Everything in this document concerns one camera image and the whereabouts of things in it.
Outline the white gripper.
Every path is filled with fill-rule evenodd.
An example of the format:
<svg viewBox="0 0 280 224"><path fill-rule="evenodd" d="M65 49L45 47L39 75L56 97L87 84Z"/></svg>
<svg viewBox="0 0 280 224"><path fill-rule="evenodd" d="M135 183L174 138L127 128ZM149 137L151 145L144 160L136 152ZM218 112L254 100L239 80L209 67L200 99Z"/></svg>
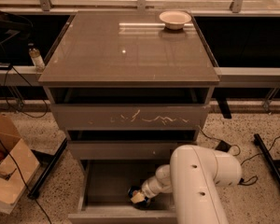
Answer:
<svg viewBox="0 0 280 224"><path fill-rule="evenodd" d="M169 177L158 178L155 175L147 179L141 186L142 192L136 192L132 196L133 203L141 203L145 200L145 196L149 199L156 197L160 193L171 193L172 185Z"/></svg>

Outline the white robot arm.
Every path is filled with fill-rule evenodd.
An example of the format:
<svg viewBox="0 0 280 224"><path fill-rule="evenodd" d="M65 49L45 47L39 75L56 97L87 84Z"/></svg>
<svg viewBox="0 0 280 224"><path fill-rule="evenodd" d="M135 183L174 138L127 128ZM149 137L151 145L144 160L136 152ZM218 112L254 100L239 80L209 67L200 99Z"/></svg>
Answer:
<svg viewBox="0 0 280 224"><path fill-rule="evenodd" d="M193 145L174 150L170 162L128 195L134 204L147 203L171 193L178 224L229 224L217 187L233 187L242 177L240 162L232 154Z"/></svg>

